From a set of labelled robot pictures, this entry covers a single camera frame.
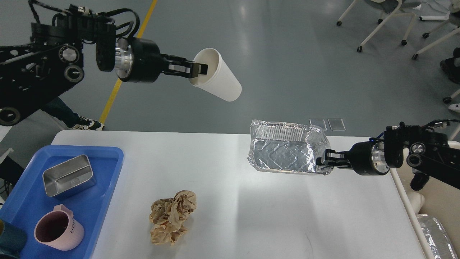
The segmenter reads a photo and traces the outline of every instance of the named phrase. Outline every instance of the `white table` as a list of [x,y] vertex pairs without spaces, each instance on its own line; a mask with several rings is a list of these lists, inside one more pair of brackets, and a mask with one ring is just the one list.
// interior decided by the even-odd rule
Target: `white table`
[[[348,150],[368,139],[329,140]],[[93,259],[425,258],[390,174],[258,172],[246,159],[249,135],[64,130],[52,144],[125,154]],[[189,232],[152,245],[152,202],[183,189],[197,195]]]

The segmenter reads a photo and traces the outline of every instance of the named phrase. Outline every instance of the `stainless steel box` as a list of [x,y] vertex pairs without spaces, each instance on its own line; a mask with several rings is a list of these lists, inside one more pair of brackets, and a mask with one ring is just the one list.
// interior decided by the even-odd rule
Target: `stainless steel box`
[[63,200],[96,184],[86,155],[80,155],[43,172],[46,195]]

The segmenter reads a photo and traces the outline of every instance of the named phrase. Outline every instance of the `shoe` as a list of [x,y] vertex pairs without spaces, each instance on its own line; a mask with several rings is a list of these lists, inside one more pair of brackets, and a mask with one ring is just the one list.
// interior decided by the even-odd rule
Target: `shoe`
[[460,105],[458,103],[454,103],[449,105],[449,110],[454,112],[460,112]]
[[74,130],[103,130],[104,124],[97,120],[85,118],[83,116],[78,117],[78,122],[72,128]]
[[441,68],[454,83],[460,84],[460,68],[454,66],[454,58],[441,61]]

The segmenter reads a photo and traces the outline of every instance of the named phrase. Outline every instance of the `sneaker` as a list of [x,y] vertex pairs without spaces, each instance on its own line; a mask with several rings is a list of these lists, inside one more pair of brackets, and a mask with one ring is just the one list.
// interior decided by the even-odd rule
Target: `sneaker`
[[78,117],[78,122],[72,128],[74,130],[103,130],[104,124],[97,120],[85,118],[83,116]]
[[460,112],[460,107],[458,103],[454,103],[449,105],[449,110],[454,111],[454,112]]

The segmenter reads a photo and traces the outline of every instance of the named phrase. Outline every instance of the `teal cup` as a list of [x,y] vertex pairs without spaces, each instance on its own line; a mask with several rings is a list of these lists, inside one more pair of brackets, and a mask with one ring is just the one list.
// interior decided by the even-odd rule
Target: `teal cup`
[[26,241],[27,235],[22,229],[0,219],[0,259],[19,258]]

